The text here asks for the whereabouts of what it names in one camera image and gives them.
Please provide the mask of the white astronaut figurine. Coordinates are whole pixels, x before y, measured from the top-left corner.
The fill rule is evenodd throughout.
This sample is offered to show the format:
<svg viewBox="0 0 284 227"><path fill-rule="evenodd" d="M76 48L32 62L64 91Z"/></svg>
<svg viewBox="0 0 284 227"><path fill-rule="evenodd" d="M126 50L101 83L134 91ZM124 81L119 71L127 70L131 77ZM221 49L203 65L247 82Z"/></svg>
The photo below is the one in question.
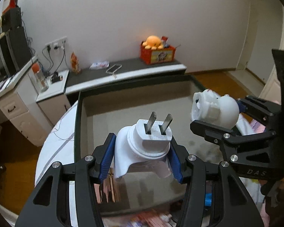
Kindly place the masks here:
<svg viewBox="0 0 284 227"><path fill-rule="evenodd" d="M232 129L239 119L239 105L228 94L219 96L210 89L193 95L191 120Z"/></svg>

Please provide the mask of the white round plug device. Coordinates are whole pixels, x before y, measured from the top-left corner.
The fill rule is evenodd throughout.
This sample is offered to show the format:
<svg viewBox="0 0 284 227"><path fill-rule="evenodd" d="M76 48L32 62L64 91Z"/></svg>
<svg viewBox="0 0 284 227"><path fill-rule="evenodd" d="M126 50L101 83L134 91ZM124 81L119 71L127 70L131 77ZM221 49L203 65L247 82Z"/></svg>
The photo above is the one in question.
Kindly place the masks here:
<svg viewBox="0 0 284 227"><path fill-rule="evenodd" d="M152 112L149 119L139 119L118 132L114 149L116 180L128 173L152 172L159 178L171 175L167 155L173 137L172 121L171 114L164 121L157 121Z"/></svg>

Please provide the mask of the pink storage box tray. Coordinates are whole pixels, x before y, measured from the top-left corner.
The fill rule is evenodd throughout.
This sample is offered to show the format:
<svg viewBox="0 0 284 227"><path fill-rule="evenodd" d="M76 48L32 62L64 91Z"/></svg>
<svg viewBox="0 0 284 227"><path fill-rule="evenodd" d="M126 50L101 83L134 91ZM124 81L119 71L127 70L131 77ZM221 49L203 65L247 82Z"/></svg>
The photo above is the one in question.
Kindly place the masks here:
<svg viewBox="0 0 284 227"><path fill-rule="evenodd" d="M203 86L191 75L133 79L79 94L75 123L75 160L108 141L106 169L114 175L95 186L105 216L133 214L169 205L184 197L167 154L176 142L205 162L219 163L217 145L190 129L193 95Z"/></svg>

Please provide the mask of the white nightstand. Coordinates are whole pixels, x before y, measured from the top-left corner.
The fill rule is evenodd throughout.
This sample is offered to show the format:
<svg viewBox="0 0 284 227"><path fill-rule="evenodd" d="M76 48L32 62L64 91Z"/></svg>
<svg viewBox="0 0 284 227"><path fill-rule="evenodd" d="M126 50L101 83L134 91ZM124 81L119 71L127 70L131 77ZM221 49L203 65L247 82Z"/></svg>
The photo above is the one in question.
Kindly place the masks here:
<svg viewBox="0 0 284 227"><path fill-rule="evenodd" d="M61 76L62 80L53 84L51 83L51 78L48 77L48 89L40 93L36 99L36 103L52 125L57 124L59 119L61 119L71 107L65 94L68 74L69 70L59 72L58 76Z"/></svg>

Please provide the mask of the red toy box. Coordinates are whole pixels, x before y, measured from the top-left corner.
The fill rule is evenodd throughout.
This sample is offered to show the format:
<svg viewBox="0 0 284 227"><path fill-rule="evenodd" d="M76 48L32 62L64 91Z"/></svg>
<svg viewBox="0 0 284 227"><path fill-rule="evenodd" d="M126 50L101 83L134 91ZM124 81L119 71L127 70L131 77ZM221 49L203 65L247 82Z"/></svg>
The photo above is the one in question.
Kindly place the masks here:
<svg viewBox="0 0 284 227"><path fill-rule="evenodd" d="M147 65L169 63L174 61L175 47L168 47L159 50L145 49L140 45L140 59Z"/></svg>

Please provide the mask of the white desk with drawers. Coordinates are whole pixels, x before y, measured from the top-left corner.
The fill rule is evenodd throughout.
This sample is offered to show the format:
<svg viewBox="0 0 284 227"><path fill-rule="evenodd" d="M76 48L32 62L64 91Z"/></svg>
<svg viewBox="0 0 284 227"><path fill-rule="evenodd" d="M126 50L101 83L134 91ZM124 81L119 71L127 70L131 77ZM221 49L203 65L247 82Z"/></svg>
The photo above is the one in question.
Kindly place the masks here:
<svg viewBox="0 0 284 227"><path fill-rule="evenodd" d="M14 76L0 83L0 111L14 127L33 145L41 147L53 125L37 104L37 92L30 59Z"/></svg>

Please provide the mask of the orange octopus plush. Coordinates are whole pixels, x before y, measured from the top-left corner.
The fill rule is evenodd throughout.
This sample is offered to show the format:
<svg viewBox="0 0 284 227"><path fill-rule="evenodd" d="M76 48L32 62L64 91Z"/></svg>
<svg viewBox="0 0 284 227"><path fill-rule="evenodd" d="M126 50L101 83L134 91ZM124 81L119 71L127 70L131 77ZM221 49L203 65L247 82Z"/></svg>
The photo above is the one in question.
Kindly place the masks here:
<svg viewBox="0 0 284 227"><path fill-rule="evenodd" d="M158 36L151 35L141 44L145 49L161 50L164 48L161 39Z"/></svg>

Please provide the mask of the small black webcam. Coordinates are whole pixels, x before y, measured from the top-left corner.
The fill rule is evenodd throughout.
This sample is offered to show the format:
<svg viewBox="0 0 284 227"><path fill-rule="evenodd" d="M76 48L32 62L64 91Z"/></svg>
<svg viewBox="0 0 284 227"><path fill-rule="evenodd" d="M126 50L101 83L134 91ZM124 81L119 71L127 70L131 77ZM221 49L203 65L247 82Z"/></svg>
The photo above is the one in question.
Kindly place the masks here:
<svg viewBox="0 0 284 227"><path fill-rule="evenodd" d="M59 75L58 72L54 72L51 77L51 83L54 84L56 82L60 82L63 80L63 76Z"/></svg>

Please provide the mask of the white smartphone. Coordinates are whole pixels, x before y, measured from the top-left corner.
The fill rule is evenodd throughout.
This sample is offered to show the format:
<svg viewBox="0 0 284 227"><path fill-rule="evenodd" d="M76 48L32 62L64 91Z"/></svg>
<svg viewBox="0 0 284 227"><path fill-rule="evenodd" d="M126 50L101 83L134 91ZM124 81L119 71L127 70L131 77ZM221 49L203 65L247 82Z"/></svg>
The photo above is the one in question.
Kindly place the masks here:
<svg viewBox="0 0 284 227"><path fill-rule="evenodd" d="M122 67L121 64L114 64L113 66L111 66L110 68L108 68L106 70L107 74L113 75L115 74L120 68Z"/></svg>

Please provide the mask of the black low cabinet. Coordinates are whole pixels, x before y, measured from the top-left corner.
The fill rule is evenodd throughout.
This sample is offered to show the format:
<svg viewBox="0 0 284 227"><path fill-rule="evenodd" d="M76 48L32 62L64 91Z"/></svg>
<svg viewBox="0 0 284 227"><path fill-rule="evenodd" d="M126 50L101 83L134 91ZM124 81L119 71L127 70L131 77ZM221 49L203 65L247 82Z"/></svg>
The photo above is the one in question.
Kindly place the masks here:
<svg viewBox="0 0 284 227"><path fill-rule="evenodd" d="M122 67L115 74L109 74L105 69L90 70L88 68L76 75L70 73L66 81L65 94L71 95L80 91L88 90L93 87L107 85L113 82L120 82L127 79L138 79L153 75L183 74L187 67L179 61L160 63L154 65L145 64L140 58L116 61L113 65Z"/></svg>

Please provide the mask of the bottle with orange cap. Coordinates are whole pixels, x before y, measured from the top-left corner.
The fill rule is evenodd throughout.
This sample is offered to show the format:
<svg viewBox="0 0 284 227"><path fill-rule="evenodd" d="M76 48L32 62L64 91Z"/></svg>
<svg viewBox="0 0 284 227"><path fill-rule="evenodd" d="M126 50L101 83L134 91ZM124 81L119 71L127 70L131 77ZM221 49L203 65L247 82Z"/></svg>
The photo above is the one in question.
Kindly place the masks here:
<svg viewBox="0 0 284 227"><path fill-rule="evenodd" d="M45 92L48 89L48 82L45 78L39 63L32 64L32 71L34 73L37 84L39 85L40 92Z"/></svg>

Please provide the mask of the tissue packet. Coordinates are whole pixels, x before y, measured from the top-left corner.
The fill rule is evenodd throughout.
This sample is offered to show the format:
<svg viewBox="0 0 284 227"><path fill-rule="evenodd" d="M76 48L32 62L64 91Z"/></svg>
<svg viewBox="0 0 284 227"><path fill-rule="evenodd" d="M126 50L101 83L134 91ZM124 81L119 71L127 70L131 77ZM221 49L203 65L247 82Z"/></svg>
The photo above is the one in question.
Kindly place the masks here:
<svg viewBox="0 0 284 227"><path fill-rule="evenodd" d="M109 65L110 65L109 61L95 62L90 65L89 69L90 70L107 69Z"/></svg>

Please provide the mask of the red snack bag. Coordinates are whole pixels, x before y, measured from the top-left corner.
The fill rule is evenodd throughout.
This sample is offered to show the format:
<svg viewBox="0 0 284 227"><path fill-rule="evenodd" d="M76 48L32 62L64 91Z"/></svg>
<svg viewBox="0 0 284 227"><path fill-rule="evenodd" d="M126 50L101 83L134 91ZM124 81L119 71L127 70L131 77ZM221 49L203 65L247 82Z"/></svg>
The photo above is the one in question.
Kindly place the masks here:
<svg viewBox="0 0 284 227"><path fill-rule="evenodd" d="M71 67L72 67L72 71L75 74L79 74L81 72L81 69L79 67L78 58L77 58L77 56L75 55L74 52L72 52L72 54L71 54Z"/></svg>

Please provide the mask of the black computer tower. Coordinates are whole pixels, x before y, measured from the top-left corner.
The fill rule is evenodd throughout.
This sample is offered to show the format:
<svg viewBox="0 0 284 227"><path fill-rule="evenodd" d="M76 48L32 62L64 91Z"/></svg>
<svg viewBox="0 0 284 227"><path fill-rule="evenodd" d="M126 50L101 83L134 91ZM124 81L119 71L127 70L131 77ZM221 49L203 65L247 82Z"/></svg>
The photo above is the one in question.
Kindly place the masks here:
<svg viewBox="0 0 284 227"><path fill-rule="evenodd" d="M0 58L7 76L13 76L31 60L23 26L7 31L0 38Z"/></svg>

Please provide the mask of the black speaker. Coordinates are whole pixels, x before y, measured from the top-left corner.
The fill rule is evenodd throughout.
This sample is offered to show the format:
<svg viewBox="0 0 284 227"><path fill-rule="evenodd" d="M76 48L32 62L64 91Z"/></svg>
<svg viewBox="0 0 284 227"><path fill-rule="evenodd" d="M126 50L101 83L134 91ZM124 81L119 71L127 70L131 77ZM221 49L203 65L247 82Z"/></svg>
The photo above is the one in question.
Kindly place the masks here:
<svg viewBox="0 0 284 227"><path fill-rule="evenodd" d="M21 8L15 7L1 16L1 31L7 32L22 26Z"/></svg>

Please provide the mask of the red desk calendar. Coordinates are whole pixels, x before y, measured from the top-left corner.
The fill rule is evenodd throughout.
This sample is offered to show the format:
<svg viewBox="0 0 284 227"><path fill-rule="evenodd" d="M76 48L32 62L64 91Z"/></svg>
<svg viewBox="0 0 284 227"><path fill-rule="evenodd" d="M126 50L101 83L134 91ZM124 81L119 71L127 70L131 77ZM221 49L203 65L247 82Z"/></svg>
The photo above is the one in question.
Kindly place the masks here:
<svg viewBox="0 0 284 227"><path fill-rule="evenodd" d="M3 0L2 15L4 15L11 8L15 8L16 5L17 5L16 0Z"/></svg>

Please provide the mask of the wall power outlet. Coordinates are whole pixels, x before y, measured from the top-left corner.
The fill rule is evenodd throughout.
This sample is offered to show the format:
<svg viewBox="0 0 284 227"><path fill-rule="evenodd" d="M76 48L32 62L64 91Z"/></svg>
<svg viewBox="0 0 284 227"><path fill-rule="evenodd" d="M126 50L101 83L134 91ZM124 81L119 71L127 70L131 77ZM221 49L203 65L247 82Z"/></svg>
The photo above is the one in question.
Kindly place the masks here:
<svg viewBox="0 0 284 227"><path fill-rule="evenodd" d="M67 40L68 40L68 38L66 36L64 36L64 37L57 39L57 40L54 40L50 43L46 43L45 47L50 47L51 49L57 50L61 47L64 47Z"/></svg>

